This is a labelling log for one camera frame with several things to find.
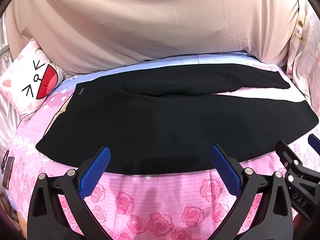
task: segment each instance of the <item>black skirt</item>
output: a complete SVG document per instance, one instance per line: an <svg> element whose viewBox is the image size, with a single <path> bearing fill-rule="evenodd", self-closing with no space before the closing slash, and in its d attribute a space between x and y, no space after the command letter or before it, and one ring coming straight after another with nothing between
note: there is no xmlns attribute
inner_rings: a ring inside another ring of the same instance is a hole
<svg viewBox="0 0 320 240"><path fill-rule="evenodd" d="M161 174L212 169L219 144L239 162L291 143L318 124L306 101L212 93L288 89L278 72L238 64L137 70L79 83L36 149L74 167L110 148L107 172Z"/></svg>

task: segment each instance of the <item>pink bed sheet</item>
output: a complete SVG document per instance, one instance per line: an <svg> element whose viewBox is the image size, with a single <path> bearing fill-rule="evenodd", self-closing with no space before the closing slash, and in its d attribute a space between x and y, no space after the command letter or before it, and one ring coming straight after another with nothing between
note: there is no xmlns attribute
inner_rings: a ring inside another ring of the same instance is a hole
<svg viewBox="0 0 320 240"><path fill-rule="evenodd" d="M276 66L249 63L254 67L281 71ZM28 216L28 207L37 176L45 172L48 176L63 175L71 167L56 163L35 149L52 117L72 94L74 86L53 93L28 123L21 123L10 143L10 156L15 157L8 195L12 205ZM285 91L277 89L246 89L226 93L245 97L277 99L286 96L292 101L301 101L300 92L292 85ZM320 157L310 147L307 138L316 136L320 127L290 144L303 161L304 166L320 171ZM285 168L275 152L241 163L260 174L271 175L274 171L285 174ZM257 211L261 195L254 203L240 232L249 228ZM80 229L70 212L64 196L61 205L71 228ZM104 173L92 195L85 201L96 219L115 240L206 240L220 225L235 201L223 184L216 170L166 174L128 176Z"/></svg>

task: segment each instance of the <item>floral bedding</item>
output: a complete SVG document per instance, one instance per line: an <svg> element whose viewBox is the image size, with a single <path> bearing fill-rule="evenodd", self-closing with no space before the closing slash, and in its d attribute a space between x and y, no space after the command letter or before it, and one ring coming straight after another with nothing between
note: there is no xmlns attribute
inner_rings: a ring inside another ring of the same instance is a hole
<svg viewBox="0 0 320 240"><path fill-rule="evenodd" d="M261 97L302 101L304 97L276 65L266 65L246 53L188 55L154 60L110 71L74 76L63 81L48 96L41 108L28 121L22 122L10 142L9 156L15 161L7 191L11 204L28 218L31 194L40 173L49 177L63 175L71 167L53 162L35 148L53 116L72 95L76 84L102 75L135 69L167 65L202 63L238 63L279 71L291 84L290 89L242 88L223 93L231 96ZM279 115L285 114L276 110ZM308 135L319 134L317 125L312 131L290 144L304 166L320 171L320 157L308 144ZM241 163L257 173L271 175L274 171L285 174L285 168L275 152ZM256 195L253 205L240 229L247 230L257 211L261 195ZM102 227L115 240L206 240L220 225L231 209L235 197L230 195L216 170L164 175L136 175L104 173L91 196L85 198L89 209ZM60 202L71 225L81 233L64 196Z"/></svg>

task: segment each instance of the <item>clamp jaw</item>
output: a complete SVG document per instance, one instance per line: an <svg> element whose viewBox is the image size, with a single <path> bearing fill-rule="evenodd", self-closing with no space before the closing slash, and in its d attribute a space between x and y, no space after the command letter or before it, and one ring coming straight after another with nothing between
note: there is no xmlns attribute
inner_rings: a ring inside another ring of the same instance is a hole
<svg viewBox="0 0 320 240"><path fill-rule="evenodd" d="M310 145L319 153L320 141L309 136ZM283 141L276 153L286 167L285 177L279 171L272 176L256 174L242 168L218 146L212 146L210 159L236 202L208 240L316 240L320 239L320 173L302 166L302 162ZM59 177L39 175L31 197L28 215L29 240L112 240L84 202L90 196L110 162L110 151L102 147L78 170ZM262 193L260 205L250 228L238 234L256 194ZM84 236L74 232L65 217L58 198L65 195L70 210ZM293 231L294 207L303 222Z"/></svg>

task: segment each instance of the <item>cartoon cat face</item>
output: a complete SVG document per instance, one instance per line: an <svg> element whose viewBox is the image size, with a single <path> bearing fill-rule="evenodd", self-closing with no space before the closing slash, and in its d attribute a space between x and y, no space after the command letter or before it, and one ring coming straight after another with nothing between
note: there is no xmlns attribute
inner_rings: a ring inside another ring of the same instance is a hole
<svg viewBox="0 0 320 240"><path fill-rule="evenodd" d="M43 104L65 75L32 39L0 77L0 92L23 118Z"/></svg>

